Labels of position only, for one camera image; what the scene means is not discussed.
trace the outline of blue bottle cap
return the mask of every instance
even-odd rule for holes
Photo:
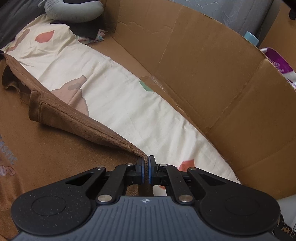
[[[257,44],[259,43],[259,39],[257,39],[253,34],[251,34],[250,32],[246,32],[246,34],[244,35],[244,38],[246,40],[248,40],[251,44],[257,46]]]

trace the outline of cream fabric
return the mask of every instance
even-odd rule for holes
[[[46,15],[36,18],[5,47],[5,51],[15,46],[17,39],[29,28],[15,50],[7,53],[48,90],[60,89],[74,80],[75,86],[81,85],[80,95],[85,99],[89,116],[147,155],[154,155],[157,163],[179,168],[182,162],[194,160],[198,168],[239,182],[218,151],[162,97],[146,91],[135,75],[109,57],[79,43],[68,26],[49,23]],[[41,33],[53,30],[48,42],[35,40]],[[165,190],[159,187],[155,187],[154,192],[165,195]]]

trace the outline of cardboard wall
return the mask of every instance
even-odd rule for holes
[[[113,36],[155,76],[174,108],[214,144],[243,184],[277,199],[296,193],[287,184],[296,168],[296,94],[255,46],[167,0],[121,0]]]
[[[104,20],[106,27],[110,32],[115,32],[120,0],[101,0],[101,2],[104,6]]]
[[[91,43],[88,44],[88,46],[110,57],[138,78],[150,75],[150,73],[109,34],[105,35],[104,41]]]

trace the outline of purple package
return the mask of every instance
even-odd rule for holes
[[[282,73],[290,85],[296,90],[296,73],[285,59],[274,49],[260,49],[262,53],[270,60],[270,62]]]

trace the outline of orange shape print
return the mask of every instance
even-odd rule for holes
[[[23,41],[23,39],[27,36],[27,34],[28,34],[29,32],[30,32],[30,29],[27,28],[27,29],[22,33],[22,35],[19,36],[19,38],[17,39],[15,45],[14,45],[13,47],[11,47],[11,48],[8,48],[6,52],[9,52],[9,51],[13,51],[13,50],[15,50],[16,47],[20,44],[20,42]]]
[[[46,43],[49,40],[51,40],[53,35],[54,35],[54,30],[46,33],[41,33],[35,38],[35,41],[37,41],[38,43]]]
[[[87,78],[82,75],[80,78],[71,80],[61,88],[51,92],[74,109],[89,116],[86,100],[82,97],[82,89],[80,88],[86,81]]]
[[[180,165],[180,167],[178,168],[179,171],[181,172],[186,172],[188,168],[190,167],[194,167],[194,159],[192,160],[188,160],[188,161],[183,161]]]

